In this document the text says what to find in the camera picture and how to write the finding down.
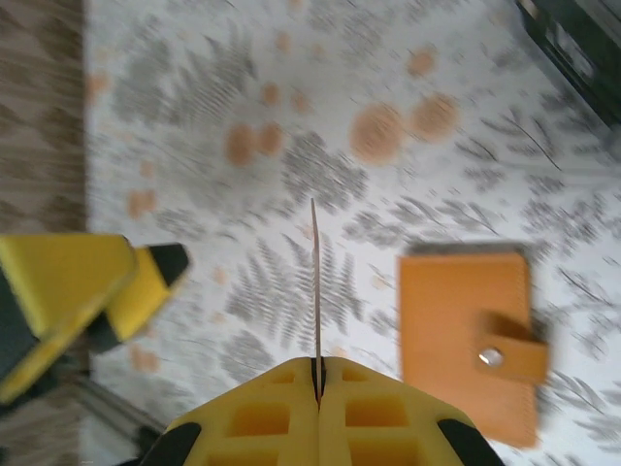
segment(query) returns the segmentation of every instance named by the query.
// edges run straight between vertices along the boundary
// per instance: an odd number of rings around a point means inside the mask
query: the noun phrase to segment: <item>orange leather wallet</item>
[[[526,260],[402,257],[399,284],[404,381],[464,411],[484,436],[533,447],[548,350],[531,336]]]

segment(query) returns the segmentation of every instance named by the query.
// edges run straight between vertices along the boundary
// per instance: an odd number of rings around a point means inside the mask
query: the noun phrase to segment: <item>wallet strap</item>
[[[530,338],[528,329],[487,314],[474,346],[476,368],[517,382],[543,384],[548,369],[548,345]]]

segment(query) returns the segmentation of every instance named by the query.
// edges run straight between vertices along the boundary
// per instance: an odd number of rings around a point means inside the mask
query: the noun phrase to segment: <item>wallet snap button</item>
[[[486,348],[478,354],[478,358],[483,364],[489,367],[498,367],[503,363],[505,357],[496,348]]]

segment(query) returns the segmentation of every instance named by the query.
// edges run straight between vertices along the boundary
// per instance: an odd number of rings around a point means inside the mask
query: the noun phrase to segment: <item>orange card holder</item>
[[[404,381],[464,411],[489,439],[533,447],[548,348],[532,337],[524,257],[420,255],[399,268]]]

